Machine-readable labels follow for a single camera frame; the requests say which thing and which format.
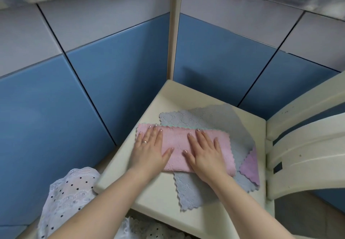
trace woman's right hand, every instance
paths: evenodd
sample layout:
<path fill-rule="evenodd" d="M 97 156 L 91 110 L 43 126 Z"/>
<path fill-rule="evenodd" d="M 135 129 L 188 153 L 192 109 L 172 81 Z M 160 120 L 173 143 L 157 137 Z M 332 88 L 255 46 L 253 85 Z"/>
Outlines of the woman's right hand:
<path fill-rule="evenodd" d="M 187 137 L 195 156 L 187 150 L 184 150 L 183 154 L 201 180 L 211 185 L 216 179 L 227 175 L 218 138 L 212 141 L 207 133 L 200 129 L 196 129 L 197 140 L 191 133 L 188 133 Z"/>

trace cloth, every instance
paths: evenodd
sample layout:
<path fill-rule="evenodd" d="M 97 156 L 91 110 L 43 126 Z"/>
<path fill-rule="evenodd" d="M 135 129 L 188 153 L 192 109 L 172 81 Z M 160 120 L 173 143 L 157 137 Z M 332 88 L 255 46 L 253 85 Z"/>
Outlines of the cloth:
<path fill-rule="evenodd" d="M 137 136 L 139 132 L 145 133 L 149 126 L 152 124 L 139 124 L 137 128 Z M 182 172 L 194 172 L 192 167 L 188 164 L 186 158 L 182 154 L 183 150 L 191 151 L 190 143 L 187 138 L 187 134 L 191 133 L 195 138 L 195 130 L 181 127 L 159 127 L 163 129 L 163 144 L 162 154 L 171 147 L 174 147 L 168 163 L 164 167 L 165 171 L 182 171 Z M 218 138 L 220 147 L 222 149 L 223 158 L 226 164 L 226 170 L 228 175 L 235 176 L 236 168 L 233 154 L 231 153 L 231 145 L 229 134 L 219 130 L 206 130 L 209 137 L 213 140 Z"/>
<path fill-rule="evenodd" d="M 255 147 L 244 159 L 244 162 L 242 163 L 239 171 L 250 181 L 260 186 L 258 160 Z"/>
<path fill-rule="evenodd" d="M 227 132 L 231 137 L 231 151 L 237 170 L 234 180 L 246 192 L 259 189 L 259 186 L 239 172 L 242 162 L 249 151 L 255 147 L 255 143 L 231 105 L 210 105 L 204 108 L 161 113 L 159 118 L 161 124 L 165 126 L 194 129 L 213 128 Z M 213 190 L 195 174 L 174 172 L 174 179 L 182 211 L 198 208 L 205 203 L 218 200 Z"/>
<path fill-rule="evenodd" d="M 89 167 L 73 169 L 64 178 L 50 185 L 49 195 L 38 224 L 38 238 L 47 238 L 64 222 L 82 209 L 96 193 L 92 188 L 99 173 Z M 144 220 L 125 218 L 114 239 L 191 239 L 182 232 L 167 228 L 147 217 Z"/>

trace finger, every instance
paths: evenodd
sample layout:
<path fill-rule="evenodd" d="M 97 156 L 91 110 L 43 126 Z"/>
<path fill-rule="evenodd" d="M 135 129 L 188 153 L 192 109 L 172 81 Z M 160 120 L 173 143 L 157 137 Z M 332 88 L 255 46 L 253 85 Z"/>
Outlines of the finger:
<path fill-rule="evenodd" d="M 165 153 L 163 154 L 163 163 L 164 166 L 166 166 L 166 164 L 168 163 L 170 156 L 172 154 L 172 152 L 174 151 L 175 148 L 169 148 L 168 150 L 165 151 Z"/>
<path fill-rule="evenodd" d="M 208 148 L 208 144 L 206 142 L 205 137 L 203 136 L 203 134 L 201 133 L 200 129 L 196 129 L 196 138 L 198 139 L 198 142 L 201 146 L 202 149 L 207 149 Z"/>
<path fill-rule="evenodd" d="M 155 142 L 155 146 L 157 145 L 160 150 L 162 150 L 162 143 L 163 143 L 163 130 L 159 129 L 158 134 L 157 134 L 157 138 L 156 138 L 156 142 Z"/>
<path fill-rule="evenodd" d="M 218 153 L 222 153 L 222 150 L 220 148 L 220 144 L 219 144 L 219 141 L 218 141 L 217 137 L 215 138 L 214 143 L 215 143 L 215 149 L 217 150 L 217 152 Z"/>
<path fill-rule="evenodd" d="M 203 149 L 201 148 L 198 141 L 192 136 L 191 133 L 187 134 L 188 141 L 190 143 L 190 146 L 192 147 L 192 150 L 195 152 L 195 154 L 200 153 Z"/>
<path fill-rule="evenodd" d="M 154 126 L 153 126 L 153 129 L 152 129 L 152 131 L 151 131 L 151 134 L 150 134 L 150 137 L 149 137 L 149 143 L 151 143 L 151 144 L 155 144 L 155 141 L 156 141 L 156 138 L 157 138 L 157 134 L 158 134 L 158 127 L 157 127 L 158 125 L 157 124 L 155 124 Z"/>
<path fill-rule="evenodd" d="M 215 146 L 213 145 L 213 141 L 212 141 L 211 138 L 208 136 L 207 132 L 206 132 L 206 131 L 202 131 L 201 133 L 202 133 L 202 135 L 205 137 L 205 140 L 206 140 L 208 146 L 209 146 L 210 148 L 214 149 Z"/>
<path fill-rule="evenodd" d="M 195 166 L 195 157 L 192 153 L 188 153 L 187 150 L 182 151 L 183 155 L 187 158 L 188 163 L 194 168 Z"/>
<path fill-rule="evenodd" d="M 149 141 L 149 137 L 150 137 L 150 133 L 152 131 L 152 125 L 150 125 L 147 130 L 146 133 L 144 134 L 144 137 L 142 138 L 143 142 L 148 142 Z"/>
<path fill-rule="evenodd" d="M 142 142 L 142 132 L 140 132 L 140 133 L 138 134 L 134 146 L 135 146 L 135 147 L 139 147 L 139 146 L 141 145 L 141 142 Z"/>

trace hand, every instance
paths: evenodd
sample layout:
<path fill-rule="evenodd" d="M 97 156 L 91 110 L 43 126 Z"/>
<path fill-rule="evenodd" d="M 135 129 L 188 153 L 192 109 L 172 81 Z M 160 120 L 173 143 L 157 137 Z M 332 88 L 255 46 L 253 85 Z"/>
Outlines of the hand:
<path fill-rule="evenodd" d="M 131 169 L 149 182 L 157 176 L 167 164 L 174 148 L 169 148 L 162 155 L 163 130 L 157 124 L 149 126 L 144 137 L 138 134 L 131 155 Z"/>
<path fill-rule="evenodd" d="M 187 137 L 195 156 L 187 150 L 183 150 L 183 154 L 201 180 L 211 185 L 218 177 L 227 175 L 218 138 L 212 141 L 205 131 L 199 129 L 196 129 L 198 140 L 190 133 Z"/>

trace woman's left hand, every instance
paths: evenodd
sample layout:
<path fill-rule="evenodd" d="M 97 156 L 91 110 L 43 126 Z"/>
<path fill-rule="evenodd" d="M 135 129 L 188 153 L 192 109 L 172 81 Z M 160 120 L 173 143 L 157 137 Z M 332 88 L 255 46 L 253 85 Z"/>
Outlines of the woman's left hand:
<path fill-rule="evenodd" d="M 157 124 L 150 126 L 145 135 L 138 134 L 132 155 L 131 167 L 149 182 L 157 176 L 167 164 L 174 148 L 169 148 L 162 155 L 163 130 L 158 129 Z"/>

